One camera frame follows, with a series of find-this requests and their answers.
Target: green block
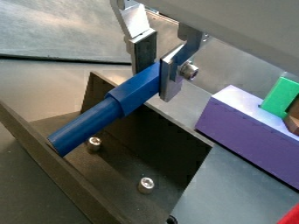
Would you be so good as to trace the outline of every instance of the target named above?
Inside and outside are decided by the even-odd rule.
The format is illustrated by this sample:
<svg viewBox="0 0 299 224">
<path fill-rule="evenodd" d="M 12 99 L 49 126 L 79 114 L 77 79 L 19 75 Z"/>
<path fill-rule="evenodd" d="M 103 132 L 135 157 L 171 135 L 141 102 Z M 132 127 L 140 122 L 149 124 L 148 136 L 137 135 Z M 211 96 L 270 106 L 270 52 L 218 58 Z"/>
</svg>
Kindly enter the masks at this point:
<svg viewBox="0 0 299 224">
<path fill-rule="evenodd" d="M 299 83 L 280 77 L 270 93 L 267 94 L 260 108 L 284 119 L 287 115 L 286 110 L 298 94 Z"/>
</svg>

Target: screw head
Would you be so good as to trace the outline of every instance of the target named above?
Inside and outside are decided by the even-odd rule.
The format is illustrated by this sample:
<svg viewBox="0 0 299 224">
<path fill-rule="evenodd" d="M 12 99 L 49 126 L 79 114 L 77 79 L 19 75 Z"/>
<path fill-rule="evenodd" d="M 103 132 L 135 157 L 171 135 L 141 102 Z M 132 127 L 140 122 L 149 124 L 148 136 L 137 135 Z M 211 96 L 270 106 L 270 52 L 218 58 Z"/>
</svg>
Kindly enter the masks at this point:
<svg viewBox="0 0 299 224">
<path fill-rule="evenodd" d="M 187 80 L 192 81 L 199 73 L 199 68 L 192 64 L 191 61 L 186 61 L 182 65 L 180 76 Z"/>
<path fill-rule="evenodd" d="M 149 178 L 141 178 L 137 185 L 140 193 L 148 194 L 155 188 L 155 182 Z"/>
<path fill-rule="evenodd" d="M 91 137 L 88 139 L 88 151 L 95 152 L 99 151 L 101 145 L 101 141 L 97 137 Z"/>
</svg>

